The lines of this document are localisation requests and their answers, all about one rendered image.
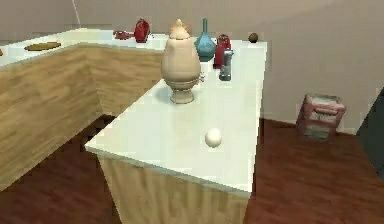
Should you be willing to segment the red kettle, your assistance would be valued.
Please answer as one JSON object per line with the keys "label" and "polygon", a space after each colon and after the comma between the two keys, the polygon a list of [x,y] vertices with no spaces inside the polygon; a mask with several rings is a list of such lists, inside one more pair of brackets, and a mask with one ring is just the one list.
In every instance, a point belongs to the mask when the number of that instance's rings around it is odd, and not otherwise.
{"label": "red kettle", "polygon": [[231,48],[231,42],[226,34],[221,34],[216,38],[216,51],[214,56],[214,69],[220,69],[223,64],[223,52]]}

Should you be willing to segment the teal glass vase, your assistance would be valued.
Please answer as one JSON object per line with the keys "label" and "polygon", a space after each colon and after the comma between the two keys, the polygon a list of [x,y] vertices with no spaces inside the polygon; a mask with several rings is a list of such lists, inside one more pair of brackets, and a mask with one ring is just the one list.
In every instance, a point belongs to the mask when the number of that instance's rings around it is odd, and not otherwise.
{"label": "teal glass vase", "polygon": [[202,19],[202,32],[195,41],[195,48],[201,62],[209,62],[214,57],[216,44],[208,34],[208,20],[206,18]]}

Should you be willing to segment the dark green door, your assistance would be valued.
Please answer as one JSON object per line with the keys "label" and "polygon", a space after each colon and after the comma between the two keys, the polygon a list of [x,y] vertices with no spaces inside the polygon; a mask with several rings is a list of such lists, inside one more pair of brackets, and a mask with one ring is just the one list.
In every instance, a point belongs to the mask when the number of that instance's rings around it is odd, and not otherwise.
{"label": "dark green door", "polygon": [[366,115],[357,135],[375,173],[384,180],[384,87]]}

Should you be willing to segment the red flat dish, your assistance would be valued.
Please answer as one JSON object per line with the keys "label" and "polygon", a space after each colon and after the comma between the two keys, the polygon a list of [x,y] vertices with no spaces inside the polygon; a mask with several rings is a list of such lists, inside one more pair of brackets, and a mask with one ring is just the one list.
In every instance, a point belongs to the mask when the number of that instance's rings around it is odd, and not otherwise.
{"label": "red flat dish", "polygon": [[133,37],[133,34],[126,31],[114,31],[113,35],[118,40],[127,40]]}

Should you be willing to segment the pink slatted bin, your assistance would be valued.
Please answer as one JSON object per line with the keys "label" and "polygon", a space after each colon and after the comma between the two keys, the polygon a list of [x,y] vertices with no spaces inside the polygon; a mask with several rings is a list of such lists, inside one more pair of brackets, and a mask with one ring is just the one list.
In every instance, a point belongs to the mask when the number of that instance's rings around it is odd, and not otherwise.
{"label": "pink slatted bin", "polygon": [[329,142],[335,137],[345,111],[340,97],[307,93],[297,117],[297,131],[311,139]]}

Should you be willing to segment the red toaster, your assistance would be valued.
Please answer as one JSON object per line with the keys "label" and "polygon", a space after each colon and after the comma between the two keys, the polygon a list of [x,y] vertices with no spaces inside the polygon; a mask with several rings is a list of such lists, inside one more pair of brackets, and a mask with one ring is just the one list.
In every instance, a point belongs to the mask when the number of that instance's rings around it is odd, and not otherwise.
{"label": "red toaster", "polygon": [[150,26],[146,20],[140,18],[134,30],[134,37],[137,43],[145,43],[150,32]]}

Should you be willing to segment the brown flat plate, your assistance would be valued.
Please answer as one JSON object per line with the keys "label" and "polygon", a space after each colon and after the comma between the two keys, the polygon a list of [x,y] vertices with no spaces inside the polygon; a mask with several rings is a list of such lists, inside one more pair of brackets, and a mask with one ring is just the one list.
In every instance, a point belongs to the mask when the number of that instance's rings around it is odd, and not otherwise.
{"label": "brown flat plate", "polygon": [[61,44],[59,42],[41,42],[41,43],[28,45],[25,47],[25,50],[26,51],[45,51],[45,50],[58,48],[60,46]]}

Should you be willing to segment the grey metal pepper mill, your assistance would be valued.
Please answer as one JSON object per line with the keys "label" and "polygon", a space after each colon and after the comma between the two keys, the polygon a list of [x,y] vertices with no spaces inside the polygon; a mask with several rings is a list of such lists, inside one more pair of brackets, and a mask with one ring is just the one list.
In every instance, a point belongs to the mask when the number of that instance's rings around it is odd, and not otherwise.
{"label": "grey metal pepper mill", "polygon": [[231,49],[225,49],[223,51],[223,61],[220,68],[219,79],[221,81],[231,80],[231,60],[234,52]]}

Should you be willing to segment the white egg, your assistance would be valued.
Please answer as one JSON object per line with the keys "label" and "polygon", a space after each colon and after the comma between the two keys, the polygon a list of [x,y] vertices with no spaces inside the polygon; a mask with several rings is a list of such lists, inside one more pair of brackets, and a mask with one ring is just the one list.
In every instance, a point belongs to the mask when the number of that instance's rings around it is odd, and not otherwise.
{"label": "white egg", "polygon": [[218,128],[212,128],[205,134],[205,143],[211,147],[216,148],[222,142],[221,131]]}

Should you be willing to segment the beige lidded urn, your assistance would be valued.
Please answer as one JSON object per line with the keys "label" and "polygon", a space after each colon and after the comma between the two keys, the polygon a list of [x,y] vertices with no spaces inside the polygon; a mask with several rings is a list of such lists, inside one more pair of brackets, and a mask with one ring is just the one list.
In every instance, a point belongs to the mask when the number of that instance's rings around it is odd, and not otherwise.
{"label": "beige lidded urn", "polygon": [[172,89],[171,101],[187,104],[194,100],[192,88],[200,81],[201,66],[193,40],[177,19],[166,42],[161,75]]}

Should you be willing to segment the wooden counter with white top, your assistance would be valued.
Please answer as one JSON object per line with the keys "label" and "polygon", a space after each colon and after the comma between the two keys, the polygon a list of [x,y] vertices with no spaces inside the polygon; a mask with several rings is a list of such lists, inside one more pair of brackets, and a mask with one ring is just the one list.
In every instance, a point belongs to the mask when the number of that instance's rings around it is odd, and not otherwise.
{"label": "wooden counter with white top", "polygon": [[[0,224],[243,224],[252,192],[267,46],[236,40],[231,80],[210,63],[188,104],[144,44],[75,29],[50,52],[0,57]],[[205,143],[221,131],[216,148]]]}

